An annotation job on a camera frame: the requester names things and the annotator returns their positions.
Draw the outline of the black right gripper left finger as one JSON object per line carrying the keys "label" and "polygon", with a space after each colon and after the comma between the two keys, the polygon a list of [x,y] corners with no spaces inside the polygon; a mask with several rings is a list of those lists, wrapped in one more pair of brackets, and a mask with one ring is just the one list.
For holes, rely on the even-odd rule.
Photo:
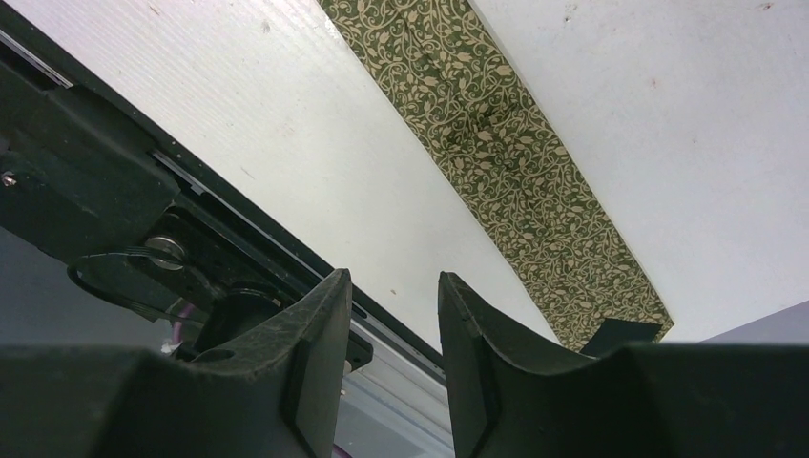
{"label": "black right gripper left finger", "polygon": [[327,457],[352,283],[308,294],[190,362],[123,346],[5,346],[5,457]]}

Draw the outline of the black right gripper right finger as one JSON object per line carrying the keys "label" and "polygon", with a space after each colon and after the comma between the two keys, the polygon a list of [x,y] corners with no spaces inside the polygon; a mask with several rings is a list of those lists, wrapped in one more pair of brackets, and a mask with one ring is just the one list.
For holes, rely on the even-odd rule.
{"label": "black right gripper right finger", "polygon": [[628,343],[591,358],[458,275],[438,317],[459,457],[804,457],[804,345]]}

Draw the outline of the olive floral patterned tie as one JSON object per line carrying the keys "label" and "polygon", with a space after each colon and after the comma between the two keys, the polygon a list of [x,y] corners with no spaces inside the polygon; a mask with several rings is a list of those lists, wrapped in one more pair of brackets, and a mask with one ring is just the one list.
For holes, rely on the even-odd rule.
{"label": "olive floral patterned tie", "polygon": [[561,345],[674,322],[562,140],[467,1],[322,8],[476,217]]}

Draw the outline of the aluminium frame rail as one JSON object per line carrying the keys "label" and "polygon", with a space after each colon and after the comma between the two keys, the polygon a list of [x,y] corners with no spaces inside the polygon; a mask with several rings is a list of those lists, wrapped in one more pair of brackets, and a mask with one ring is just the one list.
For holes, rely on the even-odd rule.
{"label": "aluminium frame rail", "polygon": [[446,388],[411,362],[409,349],[354,318],[371,361],[342,381],[335,457],[452,457]]}

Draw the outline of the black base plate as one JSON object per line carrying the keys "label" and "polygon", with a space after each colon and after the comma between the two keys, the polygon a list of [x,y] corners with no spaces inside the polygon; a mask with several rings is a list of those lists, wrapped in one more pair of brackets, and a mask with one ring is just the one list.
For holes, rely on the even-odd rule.
{"label": "black base plate", "polygon": [[1,223],[66,263],[134,269],[200,314],[290,308],[331,266],[8,4]]}

